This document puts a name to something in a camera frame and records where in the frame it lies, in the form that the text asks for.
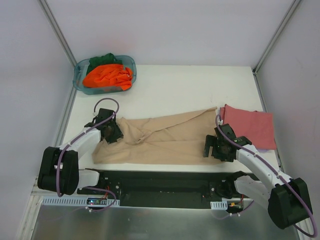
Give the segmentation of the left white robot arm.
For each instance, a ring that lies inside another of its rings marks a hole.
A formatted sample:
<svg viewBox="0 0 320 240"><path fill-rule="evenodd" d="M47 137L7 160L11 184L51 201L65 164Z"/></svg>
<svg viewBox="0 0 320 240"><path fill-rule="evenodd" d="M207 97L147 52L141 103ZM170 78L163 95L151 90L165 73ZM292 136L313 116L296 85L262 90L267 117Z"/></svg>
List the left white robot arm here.
<svg viewBox="0 0 320 240"><path fill-rule="evenodd" d="M116 112L101 108L73 140L44 150L37 179L38 188L56 192L59 196L72 195L84 187L96 195L102 194L106 183L100 179L100 173L92 169L80 169L80 160L85 156L90 157L98 143L115 143L123 137L116 122Z"/></svg>

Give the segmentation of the beige t shirt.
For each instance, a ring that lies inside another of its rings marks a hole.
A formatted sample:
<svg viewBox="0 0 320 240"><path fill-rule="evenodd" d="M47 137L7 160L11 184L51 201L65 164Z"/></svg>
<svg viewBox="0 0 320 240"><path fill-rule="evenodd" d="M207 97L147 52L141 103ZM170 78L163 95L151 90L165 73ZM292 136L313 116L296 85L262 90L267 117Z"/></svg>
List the beige t shirt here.
<svg viewBox="0 0 320 240"><path fill-rule="evenodd" d="M95 164L216 165L204 157L206 136L215 135L216 107L144 119L117 119L123 138L100 142Z"/></svg>

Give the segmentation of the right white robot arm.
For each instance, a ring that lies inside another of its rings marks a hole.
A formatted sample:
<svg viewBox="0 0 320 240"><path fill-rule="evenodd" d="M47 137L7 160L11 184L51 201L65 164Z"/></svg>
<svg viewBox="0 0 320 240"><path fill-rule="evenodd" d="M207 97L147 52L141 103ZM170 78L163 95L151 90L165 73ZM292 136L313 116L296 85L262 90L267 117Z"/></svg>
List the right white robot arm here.
<svg viewBox="0 0 320 240"><path fill-rule="evenodd" d="M308 186L301 178L292 178L276 170L261 157L256 147L245 136L237 137L229 124L219 125L216 135L207 135L203 157L212 156L222 162L237 160L257 178L238 171L229 175L215 191L223 198L239 194L251 198L264 207L273 223L285 229L313 216Z"/></svg>

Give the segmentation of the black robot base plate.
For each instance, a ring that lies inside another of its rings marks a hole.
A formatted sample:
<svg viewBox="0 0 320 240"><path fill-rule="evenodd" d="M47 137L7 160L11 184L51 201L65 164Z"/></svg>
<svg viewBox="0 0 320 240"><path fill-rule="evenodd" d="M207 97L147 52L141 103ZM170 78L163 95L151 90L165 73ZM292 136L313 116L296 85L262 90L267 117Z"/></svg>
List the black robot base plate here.
<svg viewBox="0 0 320 240"><path fill-rule="evenodd" d="M91 189L77 190L79 195L98 197L104 190L122 207L210 209L222 197L216 188L230 172L163 172L99 170L98 182Z"/></svg>

